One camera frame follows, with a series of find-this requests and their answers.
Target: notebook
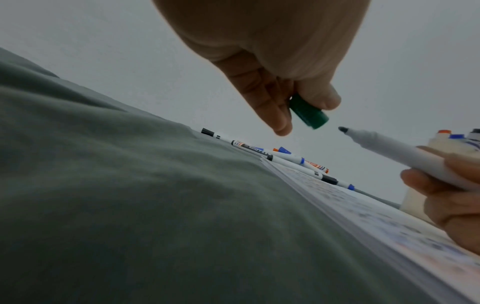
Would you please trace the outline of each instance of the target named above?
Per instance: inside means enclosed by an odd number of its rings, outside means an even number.
[[[457,246],[444,231],[299,171],[266,159],[261,162],[439,303],[480,304],[480,256]]]

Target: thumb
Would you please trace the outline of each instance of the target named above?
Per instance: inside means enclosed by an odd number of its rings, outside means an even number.
[[[342,98],[330,84],[330,76],[320,76],[297,81],[296,90],[311,105],[322,110],[333,110],[340,105]]]
[[[450,154],[445,158],[445,166],[456,174],[480,184],[480,159]]]

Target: white wall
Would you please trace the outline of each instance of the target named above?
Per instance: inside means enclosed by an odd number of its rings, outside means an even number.
[[[2,0],[0,47],[63,78],[195,129],[283,145],[333,176],[401,201],[402,166],[337,126],[422,144],[440,128],[480,127],[480,3],[374,0],[339,68],[343,104],[324,127],[276,137],[209,63],[185,48],[149,0]]]

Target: green marker cap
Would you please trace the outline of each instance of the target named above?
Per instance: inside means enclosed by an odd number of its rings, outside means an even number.
[[[294,111],[307,126],[314,130],[329,121],[329,117],[322,112],[322,110],[306,102],[299,94],[295,94],[291,97],[290,109]]]

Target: green fabric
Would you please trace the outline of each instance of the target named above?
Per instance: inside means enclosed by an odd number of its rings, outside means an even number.
[[[431,303],[257,158],[0,49],[2,303]]]

